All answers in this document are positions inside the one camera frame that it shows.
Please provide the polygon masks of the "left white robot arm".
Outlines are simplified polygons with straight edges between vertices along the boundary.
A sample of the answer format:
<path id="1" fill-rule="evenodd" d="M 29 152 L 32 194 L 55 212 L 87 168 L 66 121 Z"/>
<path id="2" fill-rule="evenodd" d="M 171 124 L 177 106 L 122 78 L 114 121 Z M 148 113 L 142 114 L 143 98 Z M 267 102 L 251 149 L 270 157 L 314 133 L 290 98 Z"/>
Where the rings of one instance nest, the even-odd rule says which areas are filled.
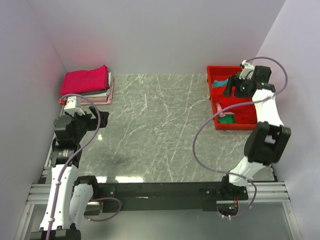
<path id="1" fill-rule="evenodd" d="M 84 135 L 108 124 L 109 112 L 89 107 L 90 113 L 65 113 L 54 120 L 51 186 L 44 217 L 31 240 L 79 240 L 80 226 L 89 201 L 100 195 L 94 175 L 79 176 Z"/>

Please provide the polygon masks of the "red t-shirt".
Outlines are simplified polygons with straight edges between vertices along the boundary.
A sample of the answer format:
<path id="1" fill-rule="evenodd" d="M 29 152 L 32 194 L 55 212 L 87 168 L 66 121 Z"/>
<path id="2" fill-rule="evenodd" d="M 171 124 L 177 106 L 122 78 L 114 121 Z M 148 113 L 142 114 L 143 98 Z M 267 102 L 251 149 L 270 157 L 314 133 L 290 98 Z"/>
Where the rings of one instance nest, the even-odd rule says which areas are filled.
<path id="1" fill-rule="evenodd" d="M 216 89 L 212 88 L 211 94 L 213 95 L 212 99 L 215 102 L 216 99 Z M 251 98 L 239 98 L 240 103 L 246 103 L 251 102 Z M 256 124 L 257 123 L 257 115 L 256 115 L 256 109 L 253 104 L 250 105 L 244 105 L 239 107 L 234 107 L 230 109 L 232 112 L 235 113 L 234 118 L 236 121 L 236 124 Z"/>

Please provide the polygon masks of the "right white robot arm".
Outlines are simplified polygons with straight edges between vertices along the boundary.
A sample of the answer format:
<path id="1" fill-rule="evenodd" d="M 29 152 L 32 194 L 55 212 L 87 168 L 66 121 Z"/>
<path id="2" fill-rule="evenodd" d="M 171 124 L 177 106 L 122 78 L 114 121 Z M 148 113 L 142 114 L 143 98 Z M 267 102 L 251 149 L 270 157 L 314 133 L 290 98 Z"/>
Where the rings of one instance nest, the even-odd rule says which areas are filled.
<path id="1" fill-rule="evenodd" d="M 281 121 L 276 105 L 275 86 L 269 84 L 271 69 L 267 66 L 241 64 L 239 76 L 230 76 L 223 94 L 254 102 L 257 124 L 244 145 L 244 156 L 221 180 L 219 193 L 230 200 L 243 194 L 247 181 L 265 167 L 277 163 L 291 136 L 291 129 Z"/>

